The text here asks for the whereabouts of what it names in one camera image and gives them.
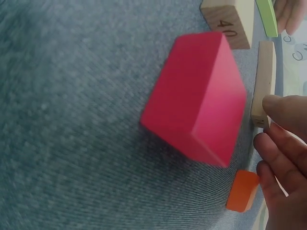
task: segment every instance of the printed number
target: printed number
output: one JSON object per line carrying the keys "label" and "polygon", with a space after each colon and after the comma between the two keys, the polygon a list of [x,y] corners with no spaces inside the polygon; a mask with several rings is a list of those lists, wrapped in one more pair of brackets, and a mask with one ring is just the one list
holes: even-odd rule
{"label": "printed number", "polygon": [[232,23],[220,20],[220,24],[217,27],[226,27],[226,26],[231,26],[233,25]]}
{"label": "printed number", "polygon": [[238,33],[233,30],[225,30],[223,33],[226,35],[226,37],[234,37],[238,35]]}
{"label": "printed number", "polygon": [[256,123],[259,124],[259,125],[264,125],[264,120],[256,119]]}

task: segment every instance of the toy block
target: toy block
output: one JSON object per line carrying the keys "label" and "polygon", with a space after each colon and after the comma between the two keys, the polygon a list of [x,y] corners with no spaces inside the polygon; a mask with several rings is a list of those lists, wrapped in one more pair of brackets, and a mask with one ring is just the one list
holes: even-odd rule
{"label": "toy block", "polygon": [[256,0],[256,3],[266,35],[268,37],[278,37],[277,21],[272,0]]}
{"label": "toy block", "polygon": [[229,193],[226,208],[236,212],[249,210],[253,204],[258,184],[259,177],[257,174],[238,170]]}
{"label": "toy block", "polygon": [[251,48],[254,8],[254,0],[203,0],[201,4],[211,30],[224,33],[232,49]]}
{"label": "toy block", "polygon": [[271,125],[271,119],[263,110],[262,100],[266,95],[275,94],[275,84],[276,53],[274,42],[262,41],[259,43],[257,75],[250,112],[256,127],[267,128]]}
{"label": "toy block", "polygon": [[222,33],[183,35],[170,51],[141,124],[190,159],[226,167],[246,96]]}

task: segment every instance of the orange wooden block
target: orange wooden block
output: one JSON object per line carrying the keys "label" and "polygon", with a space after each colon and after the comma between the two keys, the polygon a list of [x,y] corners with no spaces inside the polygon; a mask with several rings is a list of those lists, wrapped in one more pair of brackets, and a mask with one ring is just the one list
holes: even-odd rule
{"label": "orange wooden block", "polygon": [[226,208],[236,212],[246,212],[253,204],[259,177],[245,170],[236,172],[235,180],[230,190]]}

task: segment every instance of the hand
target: hand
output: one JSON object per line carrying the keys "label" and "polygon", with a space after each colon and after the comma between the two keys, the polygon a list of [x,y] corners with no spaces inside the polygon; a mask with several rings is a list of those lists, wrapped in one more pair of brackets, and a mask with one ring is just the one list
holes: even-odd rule
{"label": "hand", "polygon": [[[307,229],[307,97],[267,96],[266,113],[278,124],[258,134],[254,146],[264,161],[257,174],[269,210],[266,230]],[[275,177],[289,194],[286,197]]]}
{"label": "hand", "polygon": [[286,30],[292,35],[304,19],[307,0],[276,0],[274,4],[278,33]]}

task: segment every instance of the red wooden block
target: red wooden block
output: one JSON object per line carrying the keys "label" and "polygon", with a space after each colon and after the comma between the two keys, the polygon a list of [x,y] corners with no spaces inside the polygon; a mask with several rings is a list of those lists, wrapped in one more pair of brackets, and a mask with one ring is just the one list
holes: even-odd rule
{"label": "red wooden block", "polygon": [[222,33],[183,35],[173,45],[141,123],[187,157],[226,167],[246,95]]}

